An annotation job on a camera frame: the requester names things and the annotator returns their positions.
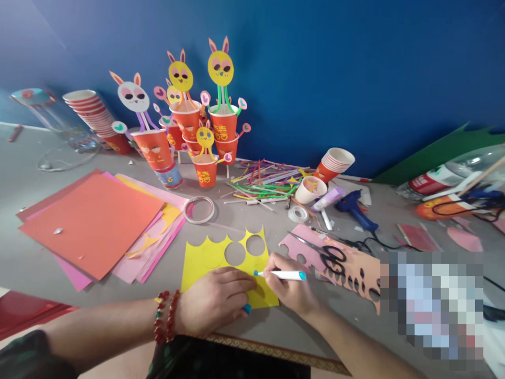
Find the tape roll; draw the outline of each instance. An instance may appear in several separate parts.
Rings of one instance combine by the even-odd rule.
[[[309,214],[299,205],[296,205],[288,210],[288,217],[291,221],[301,224],[309,219]]]
[[[205,200],[212,207],[210,210],[210,214],[207,217],[203,218],[202,220],[195,220],[195,219],[190,218],[188,216],[188,207],[190,205],[194,204],[198,200]],[[206,196],[196,196],[196,197],[189,199],[188,202],[186,203],[186,206],[184,207],[184,217],[186,218],[187,221],[191,222],[192,224],[203,224],[203,223],[206,223],[207,221],[209,221],[212,218],[212,216],[214,216],[215,211],[216,211],[216,208],[214,206],[214,202],[210,198],[208,198]]]

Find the gray table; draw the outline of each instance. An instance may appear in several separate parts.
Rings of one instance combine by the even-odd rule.
[[[127,285],[118,278],[108,275],[100,283],[78,293],[56,264],[51,253],[17,229],[21,222],[15,213],[71,184],[94,168],[113,174],[123,173],[160,188],[162,185],[147,162],[135,155],[125,157],[104,152],[89,163],[69,171],[41,172],[36,169],[37,161],[49,149],[58,146],[60,140],[49,132],[26,129],[15,143],[7,143],[11,132],[11,128],[0,127],[0,162],[2,162],[0,238],[3,241],[0,253],[0,286],[2,287],[79,307],[149,298],[160,290],[174,290],[180,287],[186,241],[199,245],[207,235],[215,242],[223,240],[226,234],[233,241],[238,241],[244,236],[244,232],[230,231],[215,225],[186,223],[145,284]],[[217,214],[212,220],[214,223],[238,230],[248,228],[252,232],[263,227],[269,251],[279,251],[278,243],[286,236],[288,230],[296,226],[287,218],[282,202],[274,205],[277,215],[258,205],[225,205],[223,204],[225,199],[220,198],[220,195],[230,191],[225,185],[225,168],[222,165],[218,166],[218,181],[214,188],[202,189],[198,185],[193,165],[187,156],[183,158],[186,163],[180,165],[180,170],[184,183],[176,193],[187,198],[196,195],[211,197],[217,205]],[[128,165],[130,159],[134,161],[134,165]],[[232,175],[238,176],[240,173],[241,170],[238,168],[231,168]],[[397,196],[389,186],[379,184],[369,186],[373,205],[368,215],[380,225],[379,238],[387,244],[397,245],[393,237],[399,235],[396,224],[416,224],[421,219],[415,214],[412,205]],[[363,240],[368,236],[354,229],[357,224],[348,214],[338,213],[332,207],[328,209],[328,214],[339,229],[335,232],[341,236],[353,241]],[[444,227],[431,222],[426,222],[426,225],[443,250],[461,250],[447,237]],[[490,254],[492,260],[486,261],[486,274],[505,285],[500,275],[503,267],[500,249],[503,235],[493,226],[478,220],[472,223],[472,227],[481,237],[486,251],[492,252]],[[227,255],[227,259],[232,264],[240,263],[240,257],[233,254]],[[429,377],[447,377],[448,373],[438,362],[425,358],[419,350],[398,335],[395,318],[388,317],[385,310],[381,317],[378,317],[371,303],[342,287],[316,281],[313,288],[318,296],[351,324]],[[492,300],[500,305],[498,299],[500,294],[495,292],[495,295]],[[282,306],[255,310],[251,317],[239,320],[220,332],[302,353],[338,359],[321,336],[296,314]]]

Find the hot glue gun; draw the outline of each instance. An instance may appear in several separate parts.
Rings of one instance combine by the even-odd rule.
[[[335,208],[341,212],[349,212],[356,221],[361,225],[361,227],[370,232],[374,232],[377,230],[379,225],[370,221],[367,216],[361,211],[358,206],[358,199],[361,197],[361,190],[352,191],[342,198],[337,204],[335,204]]]

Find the sleeve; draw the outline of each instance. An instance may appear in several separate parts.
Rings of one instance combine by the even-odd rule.
[[[63,358],[51,353],[40,330],[12,341],[0,350],[0,379],[74,379],[77,373]]]

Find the black scissors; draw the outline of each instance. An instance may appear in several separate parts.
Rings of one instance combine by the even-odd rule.
[[[295,237],[297,240],[300,242],[303,242],[307,246],[313,248],[315,251],[319,253],[319,256],[321,257],[322,262],[325,264],[326,268],[333,272],[335,275],[344,275],[346,274],[346,268],[342,265],[341,262],[345,262],[347,260],[347,256],[344,254],[344,252],[339,249],[336,246],[331,246],[331,245],[325,245],[323,247],[316,246],[303,238],[297,236],[296,234],[289,232],[293,237]],[[342,258],[336,256],[335,254],[332,253],[332,251],[339,252],[342,255]],[[333,267],[330,267],[328,264],[328,261],[332,262],[333,264],[336,264],[339,266],[340,271],[336,271]]]

